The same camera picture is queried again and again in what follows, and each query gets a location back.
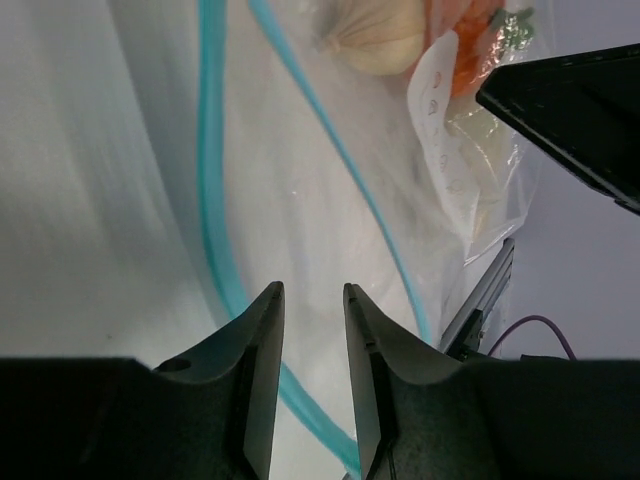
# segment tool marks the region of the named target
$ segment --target white label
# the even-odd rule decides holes
[[[480,188],[460,155],[459,142],[445,129],[458,35],[449,31],[422,56],[409,83],[409,113],[445,213],[467,249],[473,239]]]

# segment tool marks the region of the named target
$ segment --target plastic bag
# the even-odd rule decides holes
[[[476,3],[463,5],[461,15]],[[465,195],[471,200],[446,197],[451,184],[443,184],[444,193],[437,188],[443,153],[426,152],[429,143],[421,142],[410,115],[410,75],[361,73],[327,51],[336,6],[319,0],[228,3],[224,181],[217,182],[226,192],[232,243],[226,247],[232,255],[224,257],[235,259],[237,270],[229,274],[234,269],[227,265],[216,275],[223,289],[231,287],[230,298],[255,295],[275,278],[285,282],[282,397],[357,475],[343,283],[360,283],[388,315],[437,345],[464,300],[458,286],[465,264],[522,222],[535,174],[519,167],[513,134],[462,95],[441,110],[439,135],[454,142],[446,148],[470,180],[462,193],[471,192]],[[530,22],[545,26],[543,9],[536,9]],[[524,48],[506,49],[502,61],[543,51],[536,42],[544,35],[539,28]],[[451,55],[445,60],[455,63]],[[215,85],[222,94],[221,83]],[[463,221],[456,218],[461,209]],[[308,477],[313,465],[323,478],[340,475],[339,465],[281,408],[273,475]]]

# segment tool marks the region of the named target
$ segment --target gray wall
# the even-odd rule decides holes
[[[558,54],[640,42],[638,1],[555,0],[554,10]],[[510,321],[550,317],[578,357],[640,357],[640,217],[552,160],[542,163],[527,224],[515,235]],[[562,350],[545,326],[528,324],[502,349],[506,357],[522,353]]]

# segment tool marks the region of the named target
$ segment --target blue strip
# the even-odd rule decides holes
[[[326,110],[320,103],[320,100],[313,91],[313,88],[311,87],[311,84],[302,71],[302,68],[300,68],[295,55],[293,54],[293,51],[291,50],[291,47],[287,43],[287,40],[282,32],[282,28],[280,27],[280,25],[278,25],[278,21],[276,20],[273,11],[268,5],[268,1],[249,0],[249,6],[253,11],[256,20],[260,24],[260,27],[262,28],[264,34],[269,39],[269,42],[271,42],[273,48],[276,50],[276,52],[278,52],[278,55],[280,55],[282,62],[285,64],[285,66],[291,73],[291,76],[298,84],[298,87],[307,98],[309,104],[320,119],[320,122],[324,126],[327,134],[329,135],[329,138],[331,138],[331,141],[342,157],[347,170],[349,170],[349,173],[353,177],[353,181],[358,186],[358,189],[362,193],[362,196],[367,202],[367,205],[369,205],[369,208],[371,209],[376,222],[378,222],[378,225],[380,226],[380,230],[382,231],[384,240],[391,252],[391,256],[393,257],[393,261],[396,264],[396,268],[398,269],[398,272],[400,272],[402,283],[404,284],[404,287],[407,291],[407,296],[409,297],[409,302],[411,303],[411,308],[418,324],[420,336],[426,343],[431,343],[429,322],[427,321],[427,316],[425,314],[424,305],[422,305],[422,300],[420,300],[420,296],[413,286],[413,282],[411,281],[409,272],[407,271],[407,268],[405,267],[404,262],[400,257],[400,253],[398,252],[398,248],[396,247],[395,241],[393,240],[391,230],[384,220],[382,212],[380,208],[378,208],[378,205],[373,198],[369,187],[367,187],[367,184],[364,181],[360,170],[347,151],[344,143],[340,139],[340,136],[333,126],[329,115],[327,114]]]
[[[213,282],[229,319],[248,306],[248,295],[233,257],[225,221],[224,190],[224,64],[226,0],[199,0],[200,104],[198,111],[198,201],[202,241]],[[280,370],[279,394],[298,417],[359,478],[356,443],[304,390],[286,364]]]

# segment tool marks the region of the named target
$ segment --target purple cable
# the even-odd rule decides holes
[[[498,349],[500,344],[502,344],[502,342],[504,342],[504,340],[509,335],[511,335],[513,331],[516,330],[518,327],[524,325],[525,323],[529,323],[533,321],[542,322],[551,330],[553,330],[553,333],[555,333],[556,337],[558,337],[558,340],[560,340],[560,343],[562,344],[562,348],[564,348],[564,351],[567,354],[567,357],[569,357],[569,360],[577,360],[576,354],[573,353],[573,350],[571,349],[571,345],[569,345],[569,342],[567,341],[567,338],[564,336],[562,331],[560,331],[560,329],[555,323],[553,323],[547,317],[543,317],[542,315],[529,315],[528,317],[521,318],[516,323],[511,325],[509,328],[507,328],[504,331],[502,335],[500,335],[500,338],[498,338],[498,341],[493,345],[493,347],[491,347],[491,350],[489,350],[489,353],[487,355],[491,357],[495,353],[495,351]]]

